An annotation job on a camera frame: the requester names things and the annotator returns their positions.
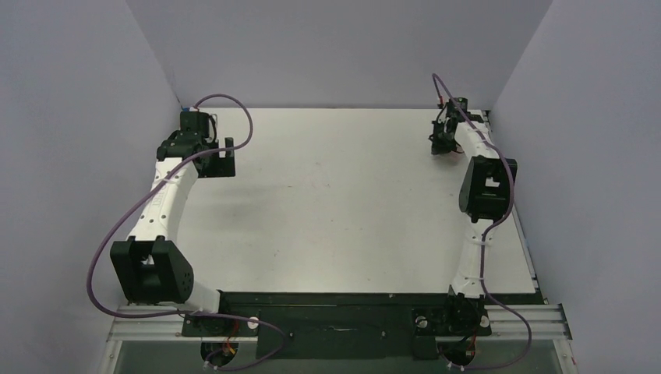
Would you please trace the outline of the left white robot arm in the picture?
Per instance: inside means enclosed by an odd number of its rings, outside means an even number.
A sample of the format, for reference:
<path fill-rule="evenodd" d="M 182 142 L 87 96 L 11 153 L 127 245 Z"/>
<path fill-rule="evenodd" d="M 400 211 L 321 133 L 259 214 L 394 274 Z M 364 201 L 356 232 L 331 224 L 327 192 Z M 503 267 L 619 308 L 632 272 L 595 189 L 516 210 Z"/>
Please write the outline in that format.
<path fill-rule="evenodd" d="M 125 297 L 136 304 L 173 305 L 187 312 L 218 312 L 221 293 L 203 284 L 177 244 L 182 214 L 200 178 L 235 176 L 234 140 L 219 140 L 217 116 L 188 110 L 180 127 L 157 148 L 152 188 L 124 241 L 110 258 Z"/>

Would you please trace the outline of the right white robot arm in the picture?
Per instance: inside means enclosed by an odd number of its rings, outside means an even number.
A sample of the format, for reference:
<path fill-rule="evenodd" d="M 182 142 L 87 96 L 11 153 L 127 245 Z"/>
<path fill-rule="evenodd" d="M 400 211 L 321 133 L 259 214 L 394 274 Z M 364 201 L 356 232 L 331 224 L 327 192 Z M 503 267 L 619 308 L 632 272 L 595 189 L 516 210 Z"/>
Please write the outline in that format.
<path fill-rule="evenodd" d="M 459 265 L 450 295 L 468 300 L 485 297 L 486 250 L 495 227 L 511 214 L 517 161 L 501 156 L 481 115 L 468 110 L 464 97 L 439 104 L 429 135 L 433 156 L 457 153 L 468 167 L 458 195 L 459 210 L 468 218 Z"/>

